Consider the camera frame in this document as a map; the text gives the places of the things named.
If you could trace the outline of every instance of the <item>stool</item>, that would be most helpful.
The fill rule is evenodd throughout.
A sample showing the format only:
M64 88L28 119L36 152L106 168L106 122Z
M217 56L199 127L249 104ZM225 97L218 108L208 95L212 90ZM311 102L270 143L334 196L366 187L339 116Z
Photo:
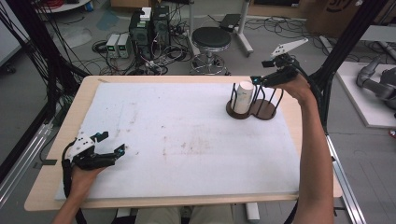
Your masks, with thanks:
M190 74L216 75L226 72L224 60L213 52L227 49L231 43L231 36L227 31L218 27L201 27L192 32L192 44L205 53L194 56L191 60Z

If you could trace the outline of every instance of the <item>cardboard box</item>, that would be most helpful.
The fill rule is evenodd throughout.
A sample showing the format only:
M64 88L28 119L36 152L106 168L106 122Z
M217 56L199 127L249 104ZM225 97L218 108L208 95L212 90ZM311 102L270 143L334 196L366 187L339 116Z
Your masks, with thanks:
M340 37L361 5L358 0L316 1L308 14L305 27L312 35Z
M161 0L110 0L112 7L155 7Z

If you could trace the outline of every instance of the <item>white cup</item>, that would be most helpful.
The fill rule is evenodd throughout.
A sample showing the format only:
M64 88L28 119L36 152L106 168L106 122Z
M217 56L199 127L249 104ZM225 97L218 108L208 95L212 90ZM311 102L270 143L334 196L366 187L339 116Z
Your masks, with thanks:
M254 86L250 81L241 81L236 91L236 101L233 97L231 103L231 109L237 114L245 114L248 112L251 103L251 97L253 95Z

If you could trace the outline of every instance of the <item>white board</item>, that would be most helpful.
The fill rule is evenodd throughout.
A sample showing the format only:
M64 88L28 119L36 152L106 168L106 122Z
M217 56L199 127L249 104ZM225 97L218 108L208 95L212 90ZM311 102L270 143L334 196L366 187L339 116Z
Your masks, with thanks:
M337 74L340 77L349 99L367 127L395 128L396 119L394 118L394 114L396 111L390 109L383 101L376 98L372 91L360 88L356 85L358 73L366 65L367 63L345 62L340 66ZM382 72L393 67L394 65L379 64L371 79L379 82Z
M296 193L299 159L281 111L231 118L232 86L101 84L80 130L109 132L97 153L127 149L89 198ZM62 183L55 198L64 199Z

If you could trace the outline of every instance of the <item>chrome stool base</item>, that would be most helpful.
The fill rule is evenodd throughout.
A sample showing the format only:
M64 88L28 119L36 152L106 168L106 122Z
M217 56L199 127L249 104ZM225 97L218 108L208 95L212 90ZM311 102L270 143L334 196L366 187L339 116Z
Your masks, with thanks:
M198 54L191 60L190 75L210 75L214 76L225 72L227 74L227 67L224 60L211 52L207 54Z

